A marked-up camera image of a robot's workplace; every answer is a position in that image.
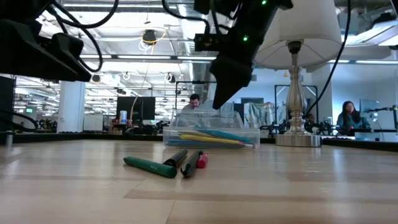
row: person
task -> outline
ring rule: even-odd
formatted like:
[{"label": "person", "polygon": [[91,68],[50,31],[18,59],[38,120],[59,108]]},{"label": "person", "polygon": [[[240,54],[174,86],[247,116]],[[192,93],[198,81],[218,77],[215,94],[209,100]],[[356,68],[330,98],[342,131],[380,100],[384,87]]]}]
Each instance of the person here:
[{"label": "person", "polygon": [[366,118],[361,118],[360,112],[355,109],[354,103],[346,101],[343,103],[343,110],[337,118],[337,125],[341,132],[349,132],[354,128],[370,128]]},{"label": "person", "polygon": [[200,97],[198,94],[195,93],[189,97],[189,104],[182,108],[182,112],[194,111],[199,109],[200,106],[201,106]]},{"label": "person", "polygon": [[313,114],[309,113],[307,115],[306,119],[307,119],[307,122],[305,122],[304,128],[309,133],[313,133],[312,128],[319,128],[320,127],[320,125],[315,122],[315,116]]}]

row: table lamp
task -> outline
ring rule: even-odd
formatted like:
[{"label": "table lamp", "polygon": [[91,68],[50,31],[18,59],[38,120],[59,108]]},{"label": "table lamp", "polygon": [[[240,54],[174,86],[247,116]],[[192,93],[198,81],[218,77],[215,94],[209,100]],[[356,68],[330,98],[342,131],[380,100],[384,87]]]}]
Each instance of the table lamp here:
[{"label": "table lamp", "polygon": [[287,109],[290,129],[276,136],[279,146],[320,147],[320,136],[305,131],[303,111],[307,101],[300,82],[300,68],[336,58],[341,32],[333,0],[293,0],[293,9],[278,10],[256,55],[255,62],[274,70],[289,69]]}]

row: lamp base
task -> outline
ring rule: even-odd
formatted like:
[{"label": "lamp base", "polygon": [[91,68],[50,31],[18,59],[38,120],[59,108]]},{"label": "lamp base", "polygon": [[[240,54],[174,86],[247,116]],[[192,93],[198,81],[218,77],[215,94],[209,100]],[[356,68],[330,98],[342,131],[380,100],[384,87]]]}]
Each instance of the lamp base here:
[{"label": "lamp base", "polygon": [[277,146],[321,147],[321,137],[309,134],[277,134]]}]

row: clear plastic container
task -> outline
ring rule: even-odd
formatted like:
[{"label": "clear plastic container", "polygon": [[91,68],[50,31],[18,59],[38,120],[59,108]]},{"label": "clear plastic container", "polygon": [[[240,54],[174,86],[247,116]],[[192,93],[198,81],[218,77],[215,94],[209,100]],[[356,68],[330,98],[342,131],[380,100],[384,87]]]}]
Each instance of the clear plastic container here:
[{"label": "clear plastic container", "polygon": [[245,129],[235,111],[174,112],[163,142],[167,147],[254,149],[260,130]]}]

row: man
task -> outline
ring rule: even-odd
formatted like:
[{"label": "man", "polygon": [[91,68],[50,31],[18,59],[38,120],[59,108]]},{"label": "man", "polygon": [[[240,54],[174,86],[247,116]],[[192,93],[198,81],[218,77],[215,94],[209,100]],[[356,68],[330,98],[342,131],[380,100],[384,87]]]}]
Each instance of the man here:
[{"label": "man", "polygon": [[189,98],[189,104],[182,108],[182,112],[189,112],[199,109],[201,106],[200,97],[197,94],[192,94]]},{"label": "man", "polygon": [[306,117],[307,122],[304,124],[304,128],[309,133],[313,133],[312,128],[320,128],[320,125],[315,122],[315,116],[309,113]]}]

